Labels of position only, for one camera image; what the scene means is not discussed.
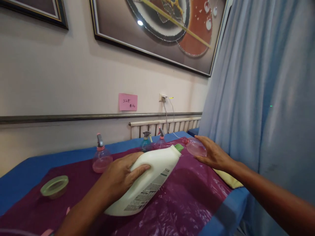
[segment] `framed picture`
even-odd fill
[[[63,0],[0,0],[0,6],[68,30]]]
[[[229,12],[227,2],[90,0],[94,36],[209,77]]]

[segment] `electrical outlet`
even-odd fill
[[[166,102],[166,97],[167,97],[166,95],[160,93],[160,95],[158,97],[158,101],[165,103]]]

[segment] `power cord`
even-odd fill
[[[168,97],[168,99],[169,99],[169,101],[170,101],[170,103],[171,103],[171,105],[172,105],[172,109],[173,109],[173,122],[172,123],[174,123],[174,120],[175,120],[175,112],[174,112],[174,107],[173,107],[173,104],[172,104],[172,102],[171,102],[171,99]],[[167,132],[168,133],[170,133],[170,131],[169,131],[169,129],[168,129],[168,123],[167,123],[167,111],[166,111],[166,108],[165,108],[165,103],[163,103],[163,106],[164,106],[164,110],[165,110],[165,116],[166,116],[166,128],[167,128]],[[175,128],[175,125],[173,125],[173,131],[172,131],[172,133],[177,137],[177,138],[179,138],[179,139],[183,139],[183,138],[180,138],[180,137],[178,137],[175,133],[174,133],[174,128]]]

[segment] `towel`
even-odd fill
[[[232,189],[238,188],[238,187],[243,187],[244,185],[241,184],[240,181],[232,177],[226,172],[223,172],[221,170],[216,170],[213,169],[220,177],[223,179],[224,182],[226,182],[227,185],[229,185]]]

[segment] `radiator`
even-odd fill
[[[131,139],[143,137],[144,131],[151,131],[152,136],[158,135],[158,129],[161,127],[164,133],[185,131],[189,129],[198,128],[201,117],[191,117],[191,118],[179,118],[179,119],[167,119],[166,120],[153,120],[153,121],[138,121],[130,122],[131,126]]]

